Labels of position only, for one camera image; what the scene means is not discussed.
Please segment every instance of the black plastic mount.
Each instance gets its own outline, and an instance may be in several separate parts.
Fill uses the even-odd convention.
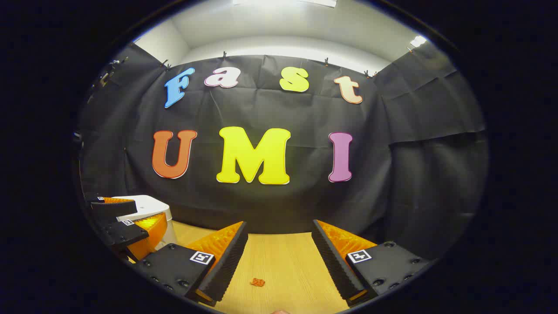
[[[149,237],[147,231],[135,223],[111,222],[100,227],[102,240],[116,252],[126,250],[128,245]]]
[[[136,201],[121,203],[105,203],[104,200],[95,200],[91,204],[91,214],[97,221],[113,221],[116,217],[137,213]]]
[[[214,262],[211,254],[170,243],[134,267],[161,289],[197,300],[195,291]]]
[[[248,241],[248,232],[246,222],[243,222],[238,228],[237,233],[225,249],[223,256],[217,262],[217,265],[200,283],[199,289],[207,296],[213,299],[213,302],[207,302],[203,298],[198,301],[215,306],[216,301],[221,301],[230,280],[233,278],[234,272],[238,266],[238,262],[244,253],[244,247]]]
[[[339,255],[317,220],[314,220],[312,227],[312,239],[341,298],[348,300],[365,289],[351,268],[347,266],[343,257]]]
[[[367,295],[355,299],[352,305],[386,293],[407,281],[430,262],[393,241],[349,253],[346,260],[368,290]]]

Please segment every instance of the wooden table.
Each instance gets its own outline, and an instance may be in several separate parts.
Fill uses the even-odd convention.
[[[179,245],[211,234],[173,221]],[[263,279],[263,287],[252,286],[253,278]],[[223,300],[215,309],[227,314],[334,314],[348,309],[325,267],[311,233],[248,234],[236,272]]]

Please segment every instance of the black cloth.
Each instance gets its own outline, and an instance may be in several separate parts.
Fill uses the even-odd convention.
[[[307,59],[251,55],[195,61],[169,71],[133,45],[81,116],[85,196],[151,195],[173,219],[220,229],[247,221],[248,232],[308,232],[313,219],[373,241],[389,238],[425,258],[445,250],[476,210],[488,150],[482,114],[464,77],[427,43],[377,75]],[[213,70],[241,70],[233,88],[207,87]],[[284,91],[287,66],[304,68],[306,92]],[[185,96],[165,109],[165,83],[187,68]],[[333,80],[348,75],[363,97],[352,104]],[[227,126],[245,129],[254,147],[271,128],[287,129],[287,185],[219,183]],[[187,172],[165,179],[152,168],[153,134],[169,130],[167,163],[177,161],[181,130],[198,133]],[[353,136],[347,182],[331,183],[332,132]]]

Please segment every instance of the screw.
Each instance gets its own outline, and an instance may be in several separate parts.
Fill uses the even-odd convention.
[[[178,280],[178,284],[184,288],[187,288],[189,286],[188,282],[185,280]]]

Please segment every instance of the white wall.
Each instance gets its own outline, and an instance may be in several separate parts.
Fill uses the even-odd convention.
[[[172,19],[147,31],[135,43],[160,62],[168,59],[166,64],[170,63],[172,66],[181,64],[190,50]]]
[[[385,68],[389,61],[332,41],[292,36],[255,36],[214,42],[191,49],[180,64],[233,55],[279,55],[311,59],[369,74]]]

